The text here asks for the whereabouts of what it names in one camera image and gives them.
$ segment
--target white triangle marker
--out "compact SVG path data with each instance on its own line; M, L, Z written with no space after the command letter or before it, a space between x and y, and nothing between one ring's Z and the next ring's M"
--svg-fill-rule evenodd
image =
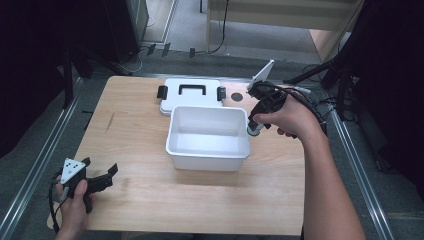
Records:
M249 83L249 85L247 86L247 90L250 90L253 86L254 83L256 82L265 82L266 79L268 78L269 73L271 72L272 66L274 66L274 60L269 60L269 63L262 68L261 71L258 72L258 74L256 74L256 76L253 77L252 81Z
M67 183L75 174L77 174L81 169L85 167L85 163L80 161L75 161L72 159L65 159L65 164L63 165L62 178L60 183Z

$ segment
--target hand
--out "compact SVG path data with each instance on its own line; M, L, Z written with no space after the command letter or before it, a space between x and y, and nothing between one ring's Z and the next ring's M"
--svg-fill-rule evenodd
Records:
M262 124L274 124L278 126L278 134L296 135L301 141L311 134L322 132L314 114L290 95L287 96L286 102L279 111L269 114L256 114L253 116L253 121Z
M56 191L60 198L63 193L62 184L56 184ZM87 181L81 180L75 189L74 199L68 198L60 207L62 213L62 226L56 239L78 239L86 229L88 214L86 213L83 201L83 196L86 191Z

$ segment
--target metal frame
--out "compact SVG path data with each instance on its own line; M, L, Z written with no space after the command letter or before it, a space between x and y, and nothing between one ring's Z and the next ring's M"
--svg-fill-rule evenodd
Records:
M143 43L150 43L150 44L154 44L154 43L165 44L166 43L166 39L168 38L169 28L171 26L171 22L173 20L174 15L175 15L175 9L177 8L177 3L178 3L178 0L172 1L172 5L171 5L171 8L169 10L168 17L166 19L166 24L165 24L165 28L163 29L161 39L160 40L154 40L154 41L144 41L143 40Z
M50 158L56 149L62 133L65 130L70 118L72 117L72 114L74 113L83 86L84 82L82 78L78 78L74 87L74 100L70 102L70 105L67 109L62 110L55 126L53 127L53 130L51 131L31 170L29 171L28 176L25 178L24 183L9 206L9 210L7 211L6 216L0 225L0 239L8 240L12 237L12 234L46 169L47 164L50 161Z
M331 97L332 94L326 92L326 97ZM371 218L374 222L375 228L380 239L395 239L389 222L387 221L387 216L384 213L384 210L380 204L380 200L377 197L377 194L374 191L374 188L368 179L368 176L365 172L364 167L362 166L361 159L356 151L355 145L350 137L349 131L334 111L332 111L331 116L333 118L334 124L336 125L337 132L340 136L340 139L345 148L347 157L349 158L352 170L355 174L356 180L358 181L359 188L361 189L362 195L364 197L365 203L370 212Z

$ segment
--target right hand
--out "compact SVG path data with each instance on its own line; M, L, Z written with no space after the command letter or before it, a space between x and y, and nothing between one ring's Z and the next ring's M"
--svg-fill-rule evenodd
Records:
M278 134L296 135L301 141L308 138L310 134L322 132L314 114L290 95L287 96L280 110L269 114L256 114L253 116L253 121L274 124L278 126Z

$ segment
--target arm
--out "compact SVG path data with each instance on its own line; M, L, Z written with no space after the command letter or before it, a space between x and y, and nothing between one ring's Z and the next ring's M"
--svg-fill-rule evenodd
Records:
M56 185L59 197L62 195L63 187ZM74 199L67 199L60 210L62 212L62 226L56 235L56 240L76 240L87 227L88 214L83 202L84 193L87 191L87 181L81 180L75 189Z
M254 121L277 125L278 134L297 135L305 152L305 239L365 239L358 215L334 164L328 139L315 116L294 98Z

